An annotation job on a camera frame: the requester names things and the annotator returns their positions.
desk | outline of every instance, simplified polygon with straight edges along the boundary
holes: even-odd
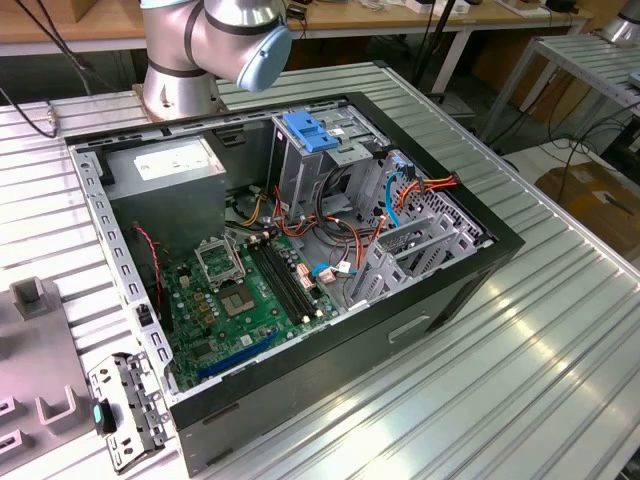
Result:
[[[494,0],[471,7],[467,15],[452,16],[445,32],[456,32],[445,62],[433,86],[434,93],[445,91],[471,33],[475,30],[500,30],[540,27],[570,27],[568,34],[579,33],[591,14],[581,10],[572,15],[554,13],[549,17],[521,17]],[[335,38],[373,35],[423,33],[428,15],[408,8],[392,6],[385,11],[365,8],[357,0],[346,4],[315,3],[307,11],[306,38]],[[438,22],[434,15],[432,30]],[[294,38],[302,36],[302,25],[291,20]],[[60,33],[77,52],[132,50],[146,48],[142,12],[131,0],[98,0],[77,24],[61,25]],[[0,15],[0,56],[57,53],[46,36],[22,14]]]
[[[616,476],[640,444],[633,267],[389,68],[285,72],[260,94],[229,82],[219,90],[231,110],[362,91],[526,245],[447,326],[198,480]],[[131,92],[53,104],[62,135],[148,122]],[[44,103],[23,108],[46,113]],[[85,371],[135,352],[64,142],[0,107],[0,156],[0,289],[52,278]],[[186,480],[179,455],[170,438],[128,478]],[[111,472],[104,440],[90,432],[4,480],[116,480]]]
[[[640,89],[628,80],[631,72],[640,70],[640,43],[630,48],[619,48],[596,35],[576,35],[572,38],[539,37],[532,40],[524,51],[491,107],[481,135],[482,140],[487,141],[491,135],[502,110],[536,55],[549,60],[543,77],[561,68],[602,94],[599,101],[585,115],[585,122],[576,132],[576,137],[584,134],[593,123],[607,97],[623,108],[628,107],[629,112],[640,115]]]

ribbed aluminum surface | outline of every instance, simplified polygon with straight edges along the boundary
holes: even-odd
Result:
[[[620,48],[597,35],[573,35],[541,37],[534,48],[623,107],[640,102],[640,89],[628,80],[640,71],[640,45]]]
[[[454,322],[198,478],[614,478],[640,445],[637,272],[388,69],[220,90],[232,109],[363,91],[527,243]],[[146,121],[131,93],[54,105],[65,134]],[[134,350],[64,147],[8,108],[0,125],[0,286],[56,279],[85,369]],[[111,465],[91,433],[7,478],[98,472]],[[127,476],[186,478],[175,439]]]

motherboard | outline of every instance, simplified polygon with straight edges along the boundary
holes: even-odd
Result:
[[[300,275],[308,264],[287,237],[225,242],[162,270],[181,391],[338,315],[324,286]]]

blue drive latch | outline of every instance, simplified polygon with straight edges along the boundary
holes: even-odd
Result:
[[[319,121],[307,112],[285,113],[284,119],[289,130],[298,137],[309,152],[320,152],[340,145],[340,141],[329,135]]]

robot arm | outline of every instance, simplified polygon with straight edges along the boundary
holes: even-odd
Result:
[[[271,86],[291,35],[280,0],[142,0],[149,67],[144,103],[173,119],[218,109],[216,75],[251,92]]]
[[[640,0],[628,0],[600,36],[620,47],[635,45],[640,30]]]

